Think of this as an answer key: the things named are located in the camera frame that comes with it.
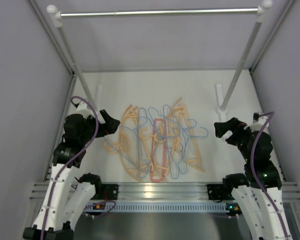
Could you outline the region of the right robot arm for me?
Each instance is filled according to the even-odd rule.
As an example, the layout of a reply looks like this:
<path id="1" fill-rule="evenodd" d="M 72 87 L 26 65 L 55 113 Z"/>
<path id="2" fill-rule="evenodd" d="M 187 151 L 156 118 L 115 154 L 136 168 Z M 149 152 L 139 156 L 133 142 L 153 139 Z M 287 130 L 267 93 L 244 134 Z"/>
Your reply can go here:
<path id="1" fill-rule="evenodd" d="M 273 145 L 264 130 L 274 112 L 254 113 L 248 125 L 233 117 L 214 123 L 215 135 L 227 144 L 237 147 L 245 160 L 244 173 L 229 174 L 223 178 L 223 194 L 234 199 L 248 225 L 252 239 L 292 239 L 282 201 L 282 182 L 271 161 Z"/>

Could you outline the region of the blue wire hanger two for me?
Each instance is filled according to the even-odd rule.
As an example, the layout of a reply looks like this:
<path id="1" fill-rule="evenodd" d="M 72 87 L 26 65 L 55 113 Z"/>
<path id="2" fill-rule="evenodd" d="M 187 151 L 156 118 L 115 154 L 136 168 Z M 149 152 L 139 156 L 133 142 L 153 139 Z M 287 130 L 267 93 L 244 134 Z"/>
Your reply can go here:
<path id="1" fill-rule="evenodd" d="M 192 128 L 182 125 L 182 117 L 176 114 L 176 109 L 171 109 L 169 105 L 170 113 L 165 115 L 157 114 L 159 118 L 153 119 L 153 130 L 155 130 L 154 141 L 159 144 L 163 144 L 163 148 L 166 150 L 165 156 L 169 161 L 174 162 L 175 165 L 186 163 L 186 148 L 187 143 L 191 135 L 189 130 Z"/>

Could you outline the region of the blue wire hanger four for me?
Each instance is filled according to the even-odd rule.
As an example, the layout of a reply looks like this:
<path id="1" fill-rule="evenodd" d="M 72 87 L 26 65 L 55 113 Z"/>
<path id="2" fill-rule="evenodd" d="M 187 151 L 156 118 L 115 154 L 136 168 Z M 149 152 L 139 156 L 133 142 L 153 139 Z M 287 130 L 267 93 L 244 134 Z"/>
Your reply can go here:
<path id="1" fill-rule="evenodd" d="M 187 135 L 184 133 L 186 126 L 183 126 L 179 120 L 173 120 L 170 117 L 165 117 L 164 120 L 170 129 L 170 133 L 167 133 L 165 137 L 170 177 L 177 180 L 181 175 L 185 175 L 191 167 L 185 162 L 183 155 L 184 147 L 188 147 L 185 142 Z"/>

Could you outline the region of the blue wire hanger one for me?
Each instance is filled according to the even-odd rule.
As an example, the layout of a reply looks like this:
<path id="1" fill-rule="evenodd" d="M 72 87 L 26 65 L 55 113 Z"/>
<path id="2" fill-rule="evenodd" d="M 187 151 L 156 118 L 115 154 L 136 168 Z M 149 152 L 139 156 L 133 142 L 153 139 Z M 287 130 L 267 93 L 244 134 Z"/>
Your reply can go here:
<path id="1" fill-rule="evenodd" d="M 136 135 L 136 160 L 134 160 L 139 165 L 139 176 L 142 180 L 143 177 L 150 175 L 151 169 L 151 152 L 147 146 L 146 141 L 150 139 L 150 136 L 144 136 L 143 132 L 146 128 L 141 127 L 140 117 L 138 115 L 138 127 L 136 129 L 131 129 L 131 132 Z"/>

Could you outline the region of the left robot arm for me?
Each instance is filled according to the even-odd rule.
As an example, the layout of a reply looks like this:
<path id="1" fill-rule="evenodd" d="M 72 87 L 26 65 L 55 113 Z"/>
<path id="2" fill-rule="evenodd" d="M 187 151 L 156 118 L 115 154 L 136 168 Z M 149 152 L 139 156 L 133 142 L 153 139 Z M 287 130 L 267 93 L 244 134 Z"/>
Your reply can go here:
<path id="1" fill-rule="evenodd" d="M 120 125 L 120 121 L 110 117 L 104 109 L 100 113 L 104 123 L 99 122 L 93 110 L 88 115 L 75 113 L 66 117 L 62 141 L 53 153 L 44 201 L 32 226 L 25 228 L 24 239 L 72 240 L 87 203 L 101 197 L 101 178 L 91 173 L 83 174 L 74 194 L 69 195 L 87 147 L 96 138 L 114 134 Z"/>

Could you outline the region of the blue wire hanger three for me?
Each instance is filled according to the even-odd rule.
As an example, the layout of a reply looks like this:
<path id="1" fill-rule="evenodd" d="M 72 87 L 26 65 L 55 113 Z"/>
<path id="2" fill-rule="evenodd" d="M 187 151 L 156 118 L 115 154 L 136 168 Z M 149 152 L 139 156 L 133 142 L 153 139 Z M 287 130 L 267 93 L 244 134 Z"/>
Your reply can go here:
<path id="1" fill-rule="evenodd" d="M 186 174 L 189 168 L 204 172 L 198 139 L 208 137 L 208 130 L 203 128 L 205 134 L 195 134 L 197 121 L 189 116 L 183 103 L 174 106 L 164 105 L 163 110 L 168 111 L 163 113 L 168 128 L 164 145 L 167 147 L 171 178 L 174 180 L 179 178 Z"/>

